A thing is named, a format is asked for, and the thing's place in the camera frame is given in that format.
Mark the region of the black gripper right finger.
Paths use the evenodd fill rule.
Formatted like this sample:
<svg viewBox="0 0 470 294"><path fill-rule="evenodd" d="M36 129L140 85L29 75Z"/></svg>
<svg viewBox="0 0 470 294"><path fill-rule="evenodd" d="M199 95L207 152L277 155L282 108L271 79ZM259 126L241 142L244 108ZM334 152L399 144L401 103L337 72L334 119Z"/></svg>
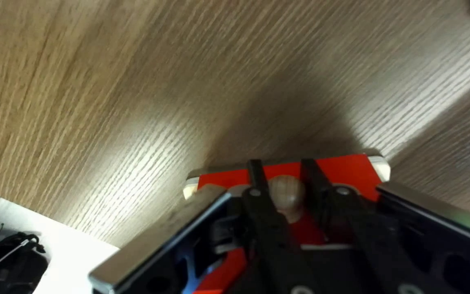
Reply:
<svg viewBox="0 0 470 294"><path fill-rule="evenodd" d="M315 160L303 160L308 209L328 242L347 240L359 268L380 294L429 294L430 281L404 253L390 224L357 193L334 186Z"/></svg>

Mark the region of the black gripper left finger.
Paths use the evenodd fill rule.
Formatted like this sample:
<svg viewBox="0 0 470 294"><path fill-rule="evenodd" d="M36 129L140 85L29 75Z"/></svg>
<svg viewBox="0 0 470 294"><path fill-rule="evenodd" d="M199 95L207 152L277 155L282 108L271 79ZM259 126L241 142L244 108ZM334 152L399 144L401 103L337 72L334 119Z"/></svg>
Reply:
<svg viewBox="0 0 470 294"><path fill-rule="evenodd" d="M287 221L271 201L259 160L248 162L249 190L241 196L249 227L248 270L228 294L316 294L319 291Z"/></svg>

